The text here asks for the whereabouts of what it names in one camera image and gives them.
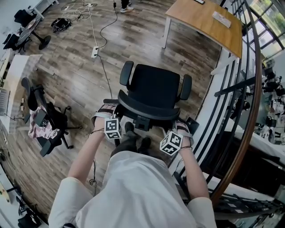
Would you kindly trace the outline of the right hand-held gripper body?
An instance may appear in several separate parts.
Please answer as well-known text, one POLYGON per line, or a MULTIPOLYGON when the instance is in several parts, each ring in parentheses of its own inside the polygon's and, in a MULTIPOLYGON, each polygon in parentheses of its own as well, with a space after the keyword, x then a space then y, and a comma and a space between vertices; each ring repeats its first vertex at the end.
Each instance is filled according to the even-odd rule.
POLYGON ((186 122, 176 120, 173 123, 172 129, 166 133, 163 140, 160 142, 159 149, 167 155, 174 155, 180 149, 191 148, 194 145, 193 135, 186 122), (189 139, 189 146, 182 146, 184 138, 189 139))

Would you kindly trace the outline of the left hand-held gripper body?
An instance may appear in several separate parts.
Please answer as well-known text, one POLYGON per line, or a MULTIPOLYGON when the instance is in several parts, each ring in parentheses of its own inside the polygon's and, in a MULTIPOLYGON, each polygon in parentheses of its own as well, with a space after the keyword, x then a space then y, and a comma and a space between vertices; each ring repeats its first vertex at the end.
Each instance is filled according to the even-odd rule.
POLYGON ((93 130, 92 131, 92 133, 95 133, 95 132, 104 133, 105 136, 109 140, 121 138, 122 136, 121 126, 120 126, 119 118, 117 117, 117 114, 116 114, 116 109, 114 110, 114 114, 110 119, 105 119, 104 130, 93 130))

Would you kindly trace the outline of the person's right forearm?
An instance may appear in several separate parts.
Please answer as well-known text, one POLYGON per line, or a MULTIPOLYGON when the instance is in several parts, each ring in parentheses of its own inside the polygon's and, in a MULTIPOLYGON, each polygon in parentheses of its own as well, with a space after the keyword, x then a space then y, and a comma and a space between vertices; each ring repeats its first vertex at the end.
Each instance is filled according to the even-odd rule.
POLYGON ((196 161, 190 146, 182 146, 179 154, 184 162, 187 187, 191 199, 205 197, 209 199, 208 185, 206 179, 196 161))

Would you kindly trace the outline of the person's left forearm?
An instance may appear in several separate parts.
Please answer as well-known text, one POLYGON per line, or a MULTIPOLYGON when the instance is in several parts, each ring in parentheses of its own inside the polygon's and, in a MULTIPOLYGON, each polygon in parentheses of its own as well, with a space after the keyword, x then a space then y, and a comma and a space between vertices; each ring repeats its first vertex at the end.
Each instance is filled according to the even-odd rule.
POLYGON ((68 172, 68 177, 73 177, 85 184, 92 167, 98 147, 105 137, 103 129, 94 130, 88 136, 85 144, 79 151, 68 172))

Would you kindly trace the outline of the black headrest office chair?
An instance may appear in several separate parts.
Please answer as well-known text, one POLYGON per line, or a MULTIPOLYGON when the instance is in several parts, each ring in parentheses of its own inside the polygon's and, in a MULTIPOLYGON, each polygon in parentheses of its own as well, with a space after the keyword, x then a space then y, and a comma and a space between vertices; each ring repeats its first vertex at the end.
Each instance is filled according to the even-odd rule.
MULTIPOLYGON (((61 145, 62 143, 65 145, 67 149, 73 149, 73 145, 68 145, 65 136, 68 134, 68 130, 79 130, 82 127, 69 127, 68 126, 68 117, 66 115, 66 112, 68 110, 71 110, 70 106, 65 107, 64 111, 61 111, 61 109, 57 106, 55 106, 51 102, 47 102, 44 97, 44 87, 42 85, 32 85, 31 82, 27 77, 24 77, 21 81, 22 87, 25 88, 27 93, 27 105, 29 110, 36 110, 37 107, 43 106, 47 114, 50 116, 52 120, 52 126, 53 128, 59 129, 57 136, 53 139, 49 138, 35 138, 40 146, 41 151, 40 154, 42 157, 50 154, 52 150, 61 145)), ((24 122, 30 123, 30 112, 25 116, 24 122)))

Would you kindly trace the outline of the person's left hand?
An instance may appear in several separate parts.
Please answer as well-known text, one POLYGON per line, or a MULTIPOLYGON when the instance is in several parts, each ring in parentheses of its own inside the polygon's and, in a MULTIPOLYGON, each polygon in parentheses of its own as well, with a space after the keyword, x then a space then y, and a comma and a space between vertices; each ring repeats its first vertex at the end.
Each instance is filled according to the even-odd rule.
POLYGON ((117 106, 112 104, 104 104, 98 111, 95 112, 91 118, 94 130, 104 130, 105 119, 110 119, 113 116, 116 107, 117 106))

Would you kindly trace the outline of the person's right hand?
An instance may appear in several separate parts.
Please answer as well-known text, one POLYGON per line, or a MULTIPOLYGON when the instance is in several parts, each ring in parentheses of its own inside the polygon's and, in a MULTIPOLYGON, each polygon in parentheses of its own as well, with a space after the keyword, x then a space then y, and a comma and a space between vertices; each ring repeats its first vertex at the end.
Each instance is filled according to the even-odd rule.
POLYGON ((188 137, 189 130, 187 125, 185 125, 182 122, 177 122, 176 127, 177 127, 177 133, 183 137, 181 147, 191 146, 191 142, 188 137))

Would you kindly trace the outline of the person's dark trousers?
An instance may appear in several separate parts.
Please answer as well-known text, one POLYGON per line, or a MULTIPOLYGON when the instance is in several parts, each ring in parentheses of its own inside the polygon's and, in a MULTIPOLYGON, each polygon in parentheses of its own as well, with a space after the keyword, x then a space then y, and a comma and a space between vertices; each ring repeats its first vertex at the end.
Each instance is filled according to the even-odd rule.
POLYGON ((131 151, 137 153, 138 149, 136 146, 136 142, 139 138, 140 136, 133 131, 126 132, 122 138, 121 143, 116 146, 110 156, 113 157, 115 154, 122 151, 131 151))

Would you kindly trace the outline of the black floor box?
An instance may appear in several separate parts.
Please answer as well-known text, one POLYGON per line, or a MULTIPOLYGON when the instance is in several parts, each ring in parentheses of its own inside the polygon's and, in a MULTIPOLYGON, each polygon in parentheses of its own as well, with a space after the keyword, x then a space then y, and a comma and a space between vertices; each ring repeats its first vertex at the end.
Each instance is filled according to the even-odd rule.
POLYGON ((186 120, 189 132, 194 135, 195 132, 197 131, 198 127, 199 127, 199 123, 192 119, 191 117, 188 117, 188 119, 186 120))

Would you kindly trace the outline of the person's white shirt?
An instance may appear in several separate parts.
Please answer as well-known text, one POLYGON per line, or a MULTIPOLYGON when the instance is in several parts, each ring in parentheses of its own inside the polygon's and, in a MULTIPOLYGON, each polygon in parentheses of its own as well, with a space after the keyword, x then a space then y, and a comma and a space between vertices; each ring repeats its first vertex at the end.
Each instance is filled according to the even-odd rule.
POLYGON ((216 228, 210 199, 185 205, 166 164, 131 151, 110 159, 96 196, 76 178, 63 179, 48 222, 49 228, 216 228))

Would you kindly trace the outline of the small black box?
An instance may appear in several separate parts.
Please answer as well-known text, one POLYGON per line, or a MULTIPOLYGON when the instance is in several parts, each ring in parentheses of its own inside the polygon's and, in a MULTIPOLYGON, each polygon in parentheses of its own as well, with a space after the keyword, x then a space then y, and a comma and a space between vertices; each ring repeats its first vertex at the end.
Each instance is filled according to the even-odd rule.
POLYGON ((46 128, 49 124, 49 116, 43 109, 39 109, 38 113, 34 118, 34 121, 39 127, 46 128))

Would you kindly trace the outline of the pink checkered cloth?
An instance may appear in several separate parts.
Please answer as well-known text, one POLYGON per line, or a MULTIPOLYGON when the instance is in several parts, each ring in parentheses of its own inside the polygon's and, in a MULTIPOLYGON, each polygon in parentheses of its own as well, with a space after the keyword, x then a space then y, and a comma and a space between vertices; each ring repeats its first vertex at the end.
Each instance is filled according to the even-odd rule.
POLYGON ((31 138, 43 137, 46 139, 55 138, 60 130, 53 128, 52 120, 51 120, 49 115, 48 115, 49 116, 49 124, 46 128, 39 127, 35 123, 34 118, 35 118, 36 114, 38 113, 39 109, 43 109, 47 113, 46 109, 42 105, 37 107, 36 110, 30 110, 30 118, 29 118, 30 119, 30 129, 28 132, 29 137, 31 137, 31 138))

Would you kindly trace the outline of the black railing with wooden handrail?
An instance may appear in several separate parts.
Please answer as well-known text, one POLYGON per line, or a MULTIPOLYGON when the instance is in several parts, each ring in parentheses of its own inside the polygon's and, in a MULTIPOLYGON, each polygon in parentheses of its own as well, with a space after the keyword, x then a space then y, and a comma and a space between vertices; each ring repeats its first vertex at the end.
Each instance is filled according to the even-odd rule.
MULTIPOLYGON (((255 57, 256 57, 256 71, 255 71, 255 76, 252 77, 252 78, 249 78, 249 79, 245 79, 244 81, 242 82, 239 82, 237 83, 237 80, 239 79, 239 76, 240 76, 240 71, 241 71, 241 62, 242 62, 242 59, 241 57, 239 57, 239 64, 238 64, 238 71, 237 71, 237 77, 236 77, 236 82, 233 86, 228 86, 227 88, 225 89, 222 89, 223 88, 223 85, 224 85, 224 81, 226 79, 226 76, 227 76, 227 73, 228 73, 228 68, 229 68, 229 65, 230 63, 227 63, 225 68, 225 73, 224 73, 224 81, 222 82, 222 86, 220 88, 219 91, 217 91, 215 93, 214 96, 217 97, 217 100, 215 102, 215 105, 213 107, 213 110, 212 110, 212 113, 210 115, 210 118, 205 126, 205 129, 204 131, 202 132, 202 135, 200 136, 198 142, 195 144, 195 147, 194 147, 194 154, 197 152, 197 150, 199 149, 204 137, 205 137, 205 134, 212 122, 212 119, 213 119, 213 116, 216 112, 216 109, 217 109, 217 106, 218 106, 218 103, 220 101, 220 97, 222 95, 225 95, 224 96, 224 99, 223 99, 223 102, 222 102, 222 105, 221 105, 221 108, 219 110, 219 113, 218 113, 218 116, 217 116, 217 119, 215 121, 215 123, 213 124, 213 127, 212 127, 212 130, 206 140, 206 142, 204 143, 203 145, 203 148, 201 149, 200 153, 198 154, 198 157, 197 157, 197 161, 200 161, 200 159, 202 158, 206 148, 208 147, 209 145, 209 142, 214 134, 214 131, 216 130, 217 128, 217 125, 218 125, 218 121, 220 120, 220 117, 222 115, 222 111, 223 111, 223 108, 225 106, 225 103, 226 103, 226 99, 228 98, 228 94, 230 92, 233 92, 232 94, 232 99, 231 99, 231 103, 230 103, 230 108, 232 108, 233 106, 233 102, 234 102, 234 96, 237 92, 237 90, 239 88, 242 88, 243 89, 243 93, 242 93, 242 106, 243 106, 243 102, 244 102, 244 98, 245 98, 245 93, 246 93, 246 86, 247 85, 254 85, 254 93, 253 93, 253 98, 252 98, 252 104, 251 104, 251 108, 250 108, 250 112, 249 112, 249 116, 248 116, 248 120, 247 120, 247 123, 246 123, 246 128, 243 132, 243 135, 242 135, 242 138, 240 140, 240 146, 238 148, 238 151, 236 153, 236 156, 235 158, 233 159, 233 162, 231 163, 231 166, 229 167, 227 173, 225 174, 225 176, 223 177, 223 179, 220 180, 220 182, 217 184, 217 186, 215 187, 214 190, 212 190, 212 192, 210 193, 210 199, 212 201, 212 205, 213 207, 215 208, 218 203, 219 203, 219 200, 221 198, 221 196, 224 194, 225 190, 227 189, 227 187, 229 186, 229 184, 231 183, 232 179, 234 178, 234 176, 236 175, 236 173, 238 172, 239 168, 240 168, 240 165, 244 159, 244 156, 247 152, 247 149, 248 149, 248 146, 250 144, 250 140, 252 138, 252 134, 253 134, 253 130, 254 130, 254 126, 255 126, 255 122, 256 119, 257 119, 257 115, 258 115, 258 110, 259 110, 259 104, 260 104, 260 98, 261 98, 261 72, 262 72, 262 67, 261 67, 261 61, 260 61, 260 57, 261 57, 261 50, 260 50, 260 44, 259 44, 259 41, 258 41, 258 34, 257 34, 257 29, 255 27, 255 21, 252 17, 252 13, 251 13, 251 10, 250 10, 250 7, 247 3, 246 0, 243 1, 243 3, 240 2, 240 6, 239 8, 241 8, 243 14, 244 14, 244 9, 243 9, 243 6, 246 7, 247 11, 248 11, 248 16, 250 18, 250 24, 251 24, 251 28, 252 28, 252 33, 253 33, 253 39, 254 39, 254 44, 255 44, 255 57)), ((246 37, 247 37, 247 58, 246 58, 246 71, 245 71, 245 76, 248 75, 248 71, 249 71, 249 48, 250 48, 250 44, 249 44, 249 37, 248 37, 248 26, 245 25, 242 30, 245 31, 245 34, 246 34, 246 37)), ((225 149, 224 151, 221 153, 221 157, 217 160, 217 163, 215 164, 215 167, 214 169, 212 170, 212 172, 210 172, 209 176, 207 177, 206 179, 206 182, 207 184, 209 183, 209 181, 212 179, 212 177, 214 177, 216 171, 219 169, 219 167, 221 166, 221 163, 224 161, 224 158, 225 156, 228 154, 228 150, 229 150, 229 146, 231 145, 232 141, 233 141, 233 138, 234 138, 234 134, 236 132, 236 128, 237 128, 237 125, 238 125, 238 122, 239 122, 239 119, 240 119, 240 116, 241 116, 241 112, 242 112, 242 107, 239 108, 238 110, 238 114, 237 114, 237 117, 236 117, 236 120, 234 122, 234 125, 232 127, 232 130, 231 130, 231 134, 228 138, 228 142, 225 146, 225 149)), ((220 130, 220 134, 219 134, 219 137, 218 137, 218 140, 216 141, 216 145, 214 147, 214 150, 213 152, 215 153, 220 145, 220 141, 222 139, 222 136, 224 134, 224 131, 225 131, 225 127, 228 123, 228 120, 230 118, 230 113, 228 111, 228 114, 225 118, 225 121, 222 125, 222 128, 220 130)), ((185 182, 183 181, 183 178, 182 178, 182 174, 185 172, 185 167, 186 165, 184 165, 184 167, 182 168, 182 170, 180 171, 180 173, 174 171, 174 177, 176 178, 178 184, 180 185, 181 189, 183 190, 186 198, 188 200, 190 200, 190 194, 188 192, 188 188, 187 186, 185 185, 185 182)))

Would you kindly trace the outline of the silver laptop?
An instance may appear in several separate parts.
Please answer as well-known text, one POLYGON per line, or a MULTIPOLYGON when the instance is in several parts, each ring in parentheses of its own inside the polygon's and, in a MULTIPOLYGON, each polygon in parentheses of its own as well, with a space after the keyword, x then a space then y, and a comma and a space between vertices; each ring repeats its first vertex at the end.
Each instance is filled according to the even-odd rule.
POLYGON ((0 87, 0 116, 4 116, 8 111, 10 91, 0 87))

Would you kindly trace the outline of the group of seated people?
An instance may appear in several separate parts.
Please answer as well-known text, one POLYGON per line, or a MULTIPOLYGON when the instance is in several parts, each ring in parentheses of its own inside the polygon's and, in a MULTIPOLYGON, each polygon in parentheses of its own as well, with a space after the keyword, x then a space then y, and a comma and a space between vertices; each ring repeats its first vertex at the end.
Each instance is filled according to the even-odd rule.
POLYGON ((272 144, 285 146, 285 82, 275 60, 262 63, 261 100, 254 132, 272 144))

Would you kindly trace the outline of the black and white harness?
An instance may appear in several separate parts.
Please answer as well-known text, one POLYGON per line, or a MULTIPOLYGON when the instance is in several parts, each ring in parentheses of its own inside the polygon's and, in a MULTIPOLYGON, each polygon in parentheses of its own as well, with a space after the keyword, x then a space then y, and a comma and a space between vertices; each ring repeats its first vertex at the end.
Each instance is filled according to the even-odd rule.
POLYGON ((52 24, 53 32, 65 31, 72 25, 71 21, 67 18, 57 18, 52 24))

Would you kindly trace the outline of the wooden top white-legged table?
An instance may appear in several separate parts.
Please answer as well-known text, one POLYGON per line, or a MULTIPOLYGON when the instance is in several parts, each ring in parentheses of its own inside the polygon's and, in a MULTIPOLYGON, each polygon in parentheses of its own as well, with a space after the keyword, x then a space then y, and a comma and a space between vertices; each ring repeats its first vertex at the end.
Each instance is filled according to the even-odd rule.
POLYGON ((177 0, 165 13, 167 16, 162 48, 166 47, 170 24, 176 21, 210 38, 235 57, 242 57, 241 21, 218 4, 205 0, 200 4, 194 0, 177 0), (214 12, 221 14, 231 22, 227 28, 214 19, 214 12))

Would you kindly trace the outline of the white flat box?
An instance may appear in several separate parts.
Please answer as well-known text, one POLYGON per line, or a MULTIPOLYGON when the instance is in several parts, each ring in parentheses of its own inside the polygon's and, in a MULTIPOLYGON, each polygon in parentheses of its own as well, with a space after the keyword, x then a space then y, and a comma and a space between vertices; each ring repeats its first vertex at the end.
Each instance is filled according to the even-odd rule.
POLYGON ((212 14, 212 17, 222 23, 225 27, 230 28, 231 27, 231 21, 219 14, 217 11, 214 11, 212 14))

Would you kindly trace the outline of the white low bench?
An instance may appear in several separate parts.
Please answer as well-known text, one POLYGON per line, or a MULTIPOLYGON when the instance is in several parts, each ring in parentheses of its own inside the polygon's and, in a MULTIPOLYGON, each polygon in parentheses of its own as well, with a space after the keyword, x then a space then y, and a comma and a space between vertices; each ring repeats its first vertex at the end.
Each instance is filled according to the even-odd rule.
POLYGON ((28 0, 29 11, 35 11, 37 15, 39 15, 42 19, 44 19, 43 12, 47 10, 50 6, 54 4, 59 5, 58 0, 28 0))

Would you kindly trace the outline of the large black-framed window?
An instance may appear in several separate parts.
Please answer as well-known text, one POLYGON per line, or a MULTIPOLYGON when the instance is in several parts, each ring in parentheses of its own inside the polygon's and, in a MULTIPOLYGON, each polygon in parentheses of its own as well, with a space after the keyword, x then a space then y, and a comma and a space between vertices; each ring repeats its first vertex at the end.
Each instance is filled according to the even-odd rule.
POLYGON ((248 0, 261 53, 270 58, 285 49, 285 17, 271 0, 248 0))

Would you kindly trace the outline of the dark round pedestal table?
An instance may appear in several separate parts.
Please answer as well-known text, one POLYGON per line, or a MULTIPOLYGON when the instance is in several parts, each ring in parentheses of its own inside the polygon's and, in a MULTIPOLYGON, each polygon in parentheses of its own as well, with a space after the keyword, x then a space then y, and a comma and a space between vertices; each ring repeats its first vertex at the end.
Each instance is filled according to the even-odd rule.
POLYGON ((24 45, 29 41, 30 35, 32 34, 35 36, 39 41, 39 50, 43 50, 46 48, 46 46, 49 44, 51 40, 51 36, 48 35, 44 38, 40 37, 35 33, 35 29, 39 25, 39 23, 42 21, 41 17, 36 17, 33 21, 31 21, 22 31, 22 33, 19 36, 18 42, 16 43, 16 47, 22 48, 24 50, 24 45))

